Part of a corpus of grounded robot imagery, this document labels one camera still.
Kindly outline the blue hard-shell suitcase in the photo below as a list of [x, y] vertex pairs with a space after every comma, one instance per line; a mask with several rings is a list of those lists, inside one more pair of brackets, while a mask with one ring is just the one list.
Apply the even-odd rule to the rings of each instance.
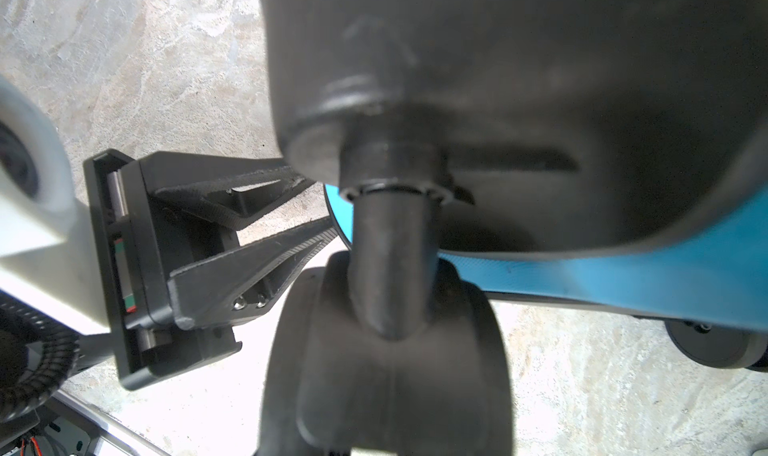
[[766, 370], [767, 0], [261, 5], [279, 148], [352, 239], [287, 298], [260, 454], [511, 454], [493, 296]]

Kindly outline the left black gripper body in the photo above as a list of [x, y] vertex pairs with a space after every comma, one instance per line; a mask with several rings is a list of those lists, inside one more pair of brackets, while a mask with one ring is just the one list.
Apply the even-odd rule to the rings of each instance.
[[236, 233], [153, 199], [139, 161], [107, 150], [83, 164], [118, 379], [135, 391], [236, 354], [230, 326], [184, 330], [171, 271], [239, 245]]

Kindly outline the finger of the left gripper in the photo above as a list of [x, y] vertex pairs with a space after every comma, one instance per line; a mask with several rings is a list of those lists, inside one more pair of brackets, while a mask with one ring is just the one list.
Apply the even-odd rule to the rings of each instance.
[[265, 315], [336, 236], [325, 217], [172, 271], [167, 286], [175, 324], [235, 326]]
[[140, 160], [147, 193], [192, 216], [240, 231], [314, 182], [280, 158], [157, 152]]

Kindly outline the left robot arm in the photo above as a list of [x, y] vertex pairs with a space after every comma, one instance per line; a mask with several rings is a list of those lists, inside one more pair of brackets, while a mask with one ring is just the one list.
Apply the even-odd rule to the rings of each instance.
[[325, 217], [239, 242], [311, 185], [280, 159], [108, 150], [83, 171], [86, 201], [52, 123], [3, 82], [3, 422], [109, 356], [138, 390], [237, 353], [234, 328], [269, 312], [336, 236]]

